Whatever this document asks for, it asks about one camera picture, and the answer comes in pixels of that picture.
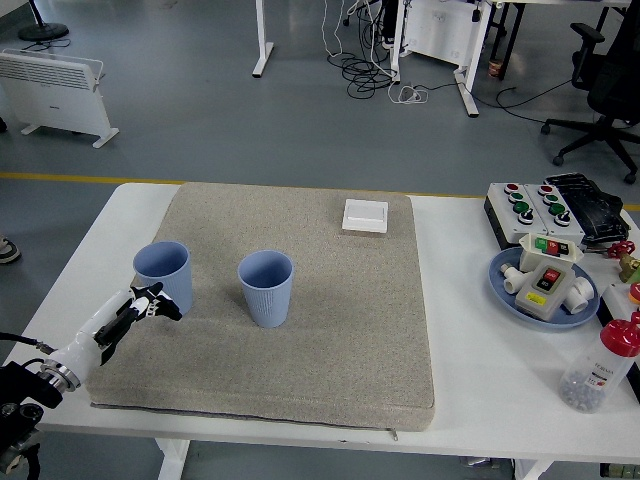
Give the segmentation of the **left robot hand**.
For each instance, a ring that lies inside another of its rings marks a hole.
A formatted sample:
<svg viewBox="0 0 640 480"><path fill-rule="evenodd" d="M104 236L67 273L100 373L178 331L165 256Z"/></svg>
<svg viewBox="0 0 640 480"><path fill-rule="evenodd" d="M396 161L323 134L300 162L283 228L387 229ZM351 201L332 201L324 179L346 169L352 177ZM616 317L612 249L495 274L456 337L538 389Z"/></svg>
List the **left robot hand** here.
<svg viewBox="0 0 640 480"><path fill-rule="evenodd" d="M135 322L155 316L174 321L182 318L162 283L116 292L85 322L71 343L48 355L41 376L61 392L75 390L113 356L118 342Z"/></svg>

